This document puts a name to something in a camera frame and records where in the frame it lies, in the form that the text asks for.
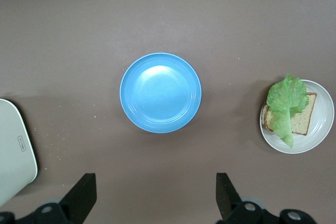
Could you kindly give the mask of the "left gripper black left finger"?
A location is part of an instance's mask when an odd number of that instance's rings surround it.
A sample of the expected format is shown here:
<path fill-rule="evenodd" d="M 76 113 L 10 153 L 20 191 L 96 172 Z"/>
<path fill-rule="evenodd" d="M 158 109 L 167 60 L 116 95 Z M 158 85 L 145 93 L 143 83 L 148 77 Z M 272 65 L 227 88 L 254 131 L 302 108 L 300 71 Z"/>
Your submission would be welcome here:
<path fill-rule="evenodd" d="M 86 173 L 60 202 L 41 205 L 20 219 L 12 212 L 0 212 L 0 224 L 83 224 L 96 201 L 96 175 Z"/>

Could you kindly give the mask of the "beige plate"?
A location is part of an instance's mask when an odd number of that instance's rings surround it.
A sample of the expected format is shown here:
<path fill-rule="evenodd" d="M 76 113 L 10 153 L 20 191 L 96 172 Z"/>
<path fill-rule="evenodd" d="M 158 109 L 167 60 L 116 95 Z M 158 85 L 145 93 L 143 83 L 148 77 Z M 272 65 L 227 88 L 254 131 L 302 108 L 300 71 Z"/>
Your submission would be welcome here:
<path fill-rule="evenodd" d="M 260 126 L 262 136 L 275 150 L 286 154 L 300 154 L 318 146 L 329 134 L 335 115 L 333 100 L 320 84 L 303 80 L 308 92 L 317 94 L 306 136 L 293 134 L 293 147 L 285 144 L 275 133 Z"/>

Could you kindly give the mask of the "green lettuce leaf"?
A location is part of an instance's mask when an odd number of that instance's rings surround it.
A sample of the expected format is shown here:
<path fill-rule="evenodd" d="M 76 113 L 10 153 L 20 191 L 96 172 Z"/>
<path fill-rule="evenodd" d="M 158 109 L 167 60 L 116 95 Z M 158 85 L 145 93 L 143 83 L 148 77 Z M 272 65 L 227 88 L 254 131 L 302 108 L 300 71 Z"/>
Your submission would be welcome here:
<path fill-rule="evenodd" d="M 275 83 L 268 91 L 267 105 L 269 106 L 273 132 L 290 148 L 293 147 L 291 119 L 303 112 L 309 104 L 305 83 L 299 77 L 287 74 Z"/>

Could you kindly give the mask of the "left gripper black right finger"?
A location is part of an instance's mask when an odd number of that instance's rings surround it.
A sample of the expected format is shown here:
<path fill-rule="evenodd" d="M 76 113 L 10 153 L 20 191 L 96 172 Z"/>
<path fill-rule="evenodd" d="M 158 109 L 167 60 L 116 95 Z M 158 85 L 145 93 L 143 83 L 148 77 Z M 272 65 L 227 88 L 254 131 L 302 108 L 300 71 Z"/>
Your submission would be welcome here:
<path fill-rule="evenodd" d="M 216 224 L 315 224 L 300 210 L 284 209 L 275 216 L 251 200 L 243 201 L 226 173 L 216 174 L 216 203 L 222 217 Z"/>

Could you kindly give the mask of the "blue plate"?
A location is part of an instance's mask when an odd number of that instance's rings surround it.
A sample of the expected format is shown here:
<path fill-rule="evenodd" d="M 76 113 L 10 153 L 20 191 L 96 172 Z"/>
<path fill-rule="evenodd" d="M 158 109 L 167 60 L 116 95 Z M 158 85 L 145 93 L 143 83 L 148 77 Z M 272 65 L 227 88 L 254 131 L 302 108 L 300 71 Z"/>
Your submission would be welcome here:
<path fill-rule="evenodd" d="M 187 61 L 156 52 L 128 67 L 119 96 L 125 115 L 134 125 L 164 134 L 183 128 L 194 118 L 201 105 L 202 86 Z"/>

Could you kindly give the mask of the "brown bread slice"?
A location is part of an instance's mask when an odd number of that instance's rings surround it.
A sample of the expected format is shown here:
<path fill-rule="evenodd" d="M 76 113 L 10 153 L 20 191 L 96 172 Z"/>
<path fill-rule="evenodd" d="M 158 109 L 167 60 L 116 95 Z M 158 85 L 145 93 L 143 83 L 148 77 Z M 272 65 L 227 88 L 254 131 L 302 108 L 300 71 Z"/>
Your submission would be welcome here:
<path fill-rule="evenodd" d="M 291 129 L 292 133 L 304 135 L 308 134 L 308 129 L 310 126 L 310 119 L 314 109 L 314 104 L 317 98 L 317 94 L 313 92 L 308 92 L 309 103 L 301 113 L 296 113 L 293 118 L 291 118 Z M 273 122 L 275 120 L 272 112 L 269 110 L 267 103 L 264 103 L 261 109 L 261 125 L 264 129 L 273 132 Z"/>

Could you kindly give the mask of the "cream white toaster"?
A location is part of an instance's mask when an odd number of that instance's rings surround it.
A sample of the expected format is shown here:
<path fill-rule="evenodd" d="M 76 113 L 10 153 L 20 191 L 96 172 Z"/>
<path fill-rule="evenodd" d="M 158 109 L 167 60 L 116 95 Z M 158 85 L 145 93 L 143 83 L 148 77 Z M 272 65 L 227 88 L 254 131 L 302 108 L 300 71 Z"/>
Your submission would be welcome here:
<path fill-rule="evenodd" d="M 38 166 L 18 108 L 0 99 L 0 207 L 36 178 Z"/>

